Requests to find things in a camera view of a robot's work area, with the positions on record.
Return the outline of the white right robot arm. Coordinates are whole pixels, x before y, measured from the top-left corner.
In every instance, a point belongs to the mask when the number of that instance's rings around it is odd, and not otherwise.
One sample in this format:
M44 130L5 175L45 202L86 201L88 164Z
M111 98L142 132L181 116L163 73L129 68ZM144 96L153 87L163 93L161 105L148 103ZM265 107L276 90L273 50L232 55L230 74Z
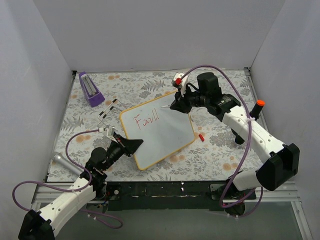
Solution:
M221 199L225 196L237 199L246 190L259 187L274 191L297 174L299 148L293 143L283 143L257 123L263 104L256 103L252 110L247 111L233 95L222 93L218 78L212 72L199 74L197 83L198 86L194 86L185 75L177 73L171 82L177 92L170 109L188 114L193 107L206 108L231 128L237 144L246 142L262 162L257 170L242 170L231 176L224 186L217 189Z

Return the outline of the yellow framed whiteboard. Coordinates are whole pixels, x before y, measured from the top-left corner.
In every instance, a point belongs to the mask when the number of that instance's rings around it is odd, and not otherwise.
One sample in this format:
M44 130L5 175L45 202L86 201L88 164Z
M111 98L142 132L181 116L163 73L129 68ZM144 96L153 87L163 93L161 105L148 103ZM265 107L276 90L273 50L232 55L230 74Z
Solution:
M196 139L189 114L161 107L174 99L172 91L119 114L126 138L143 140L133 154L139 170L148 169Z

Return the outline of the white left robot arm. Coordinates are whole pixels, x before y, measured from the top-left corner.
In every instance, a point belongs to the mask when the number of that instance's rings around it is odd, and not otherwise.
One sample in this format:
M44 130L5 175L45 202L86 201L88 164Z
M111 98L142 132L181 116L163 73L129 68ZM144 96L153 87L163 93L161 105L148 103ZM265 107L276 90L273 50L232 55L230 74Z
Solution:
M143 144L142 139L127 139L120 134L108 136L107 149L95 148L82 173L68 189L60 189L59 197L36 211L28 209L20 228L20 240L53 240L62 227L91 200L101 200L107 193L108 170L120 157L132 156Z

